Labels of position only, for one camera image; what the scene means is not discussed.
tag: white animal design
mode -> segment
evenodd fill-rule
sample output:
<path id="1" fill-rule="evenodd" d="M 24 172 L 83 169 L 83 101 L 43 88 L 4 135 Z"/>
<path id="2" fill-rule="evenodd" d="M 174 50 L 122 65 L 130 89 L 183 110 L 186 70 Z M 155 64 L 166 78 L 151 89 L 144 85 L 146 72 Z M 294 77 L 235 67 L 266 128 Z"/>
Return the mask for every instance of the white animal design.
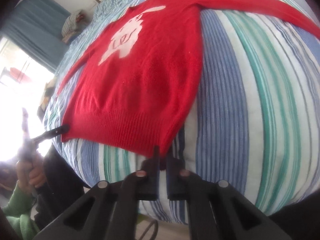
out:
<path id="1" fill-rule="evenodd" d="M 131 18 L 123 27 L 112 36 L 109 47 L 107 51 L 102 55 L 101 60 L 98 65 L 102 64 L 112 53 L 119 50 L 119 58 L 127 56 L 133 45 L 138 40 L 138 34 L 142 29 L 140 20 L 142 15 L 147 12 L 154 12 L 164 9 L 165 6 L 153 7 L 145 10 L 141 14 Z"/>

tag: bed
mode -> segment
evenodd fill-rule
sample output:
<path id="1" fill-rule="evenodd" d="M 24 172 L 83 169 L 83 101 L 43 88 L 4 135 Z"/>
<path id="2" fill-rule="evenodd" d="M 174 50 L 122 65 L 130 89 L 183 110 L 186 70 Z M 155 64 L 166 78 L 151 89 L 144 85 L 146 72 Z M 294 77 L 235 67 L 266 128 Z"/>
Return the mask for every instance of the bed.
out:
<path id="1" fill-rule="evenodd" d="M 129 6 L 145 0 L 103 0 L 93 21 L 72 42 L 57 70 L 58 84 L 85 49 Z M 305 15 L 293 0 L 282 0 Z M 201 12 L 203 73 L 192 109 L 172 142 L 173 154 L 203 179 L 224 179 L 265 214 L 310 195 L 320 184 L 320 44 L 310 33 L 274 17 L 206 9 Z M 82 68 L 53 95 L 47 130 L 61 124 Z M 144 157 L 93 141 L 53 140 L 59 154 L 89 186 L 116 182 Z M 141 201 L 140 212 L 188 223 L 183 201 Z"/>

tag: cable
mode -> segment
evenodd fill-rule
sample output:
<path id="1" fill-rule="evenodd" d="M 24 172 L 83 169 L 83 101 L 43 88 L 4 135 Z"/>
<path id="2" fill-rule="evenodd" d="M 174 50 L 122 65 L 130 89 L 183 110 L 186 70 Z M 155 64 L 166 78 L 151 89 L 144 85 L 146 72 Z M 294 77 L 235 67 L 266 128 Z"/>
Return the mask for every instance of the cable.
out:
<path id="1" fill-rule="evenodd" d="M 142 235 L 140 236 L 140 238 L 138 240 L 142 240 L 144 238 L 144 236 L 146 235 L 146 233 L 148 233 L 148 231 L 150 230 L 150 228 L 155 225 L 155 229 L 153 230 L 153 234 L 150 237 L 150 240 L 155 240 L 156 236 L 158 234 L 158 229 L 159 229 L 159 223 L 157 220 L 152 220 L 150 222 L 150 224 L 147 226 L 146 230 L 144 230 L 144 232 L 142 233 Z"/>

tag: green sweatshirt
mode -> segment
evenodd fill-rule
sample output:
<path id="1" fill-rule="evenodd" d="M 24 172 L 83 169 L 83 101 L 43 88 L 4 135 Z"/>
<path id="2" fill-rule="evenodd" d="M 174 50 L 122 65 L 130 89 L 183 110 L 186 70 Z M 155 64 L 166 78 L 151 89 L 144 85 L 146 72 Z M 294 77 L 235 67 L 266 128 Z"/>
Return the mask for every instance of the green sweatshirt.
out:
<path id="1" fill-rule="evenodd" d="M 33 200 L 17 184 L 8 205 L 2 209 L 14 231 L 23 240 L 32 240 L 39 232 L 36 223 L 30 218 Z"/>

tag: curtain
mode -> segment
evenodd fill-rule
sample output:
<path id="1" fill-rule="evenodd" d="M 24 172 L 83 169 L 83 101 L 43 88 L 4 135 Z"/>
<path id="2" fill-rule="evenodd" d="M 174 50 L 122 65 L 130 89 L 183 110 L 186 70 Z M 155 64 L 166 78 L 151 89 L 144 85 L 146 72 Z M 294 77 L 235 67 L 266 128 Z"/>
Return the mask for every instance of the curtain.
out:
<path id="1" fill-rule="evenodd" d="M 61 30 L 70 13 L 53 0 L 23 0 L 1 33 L 52 73 L 68 50 Z"/>

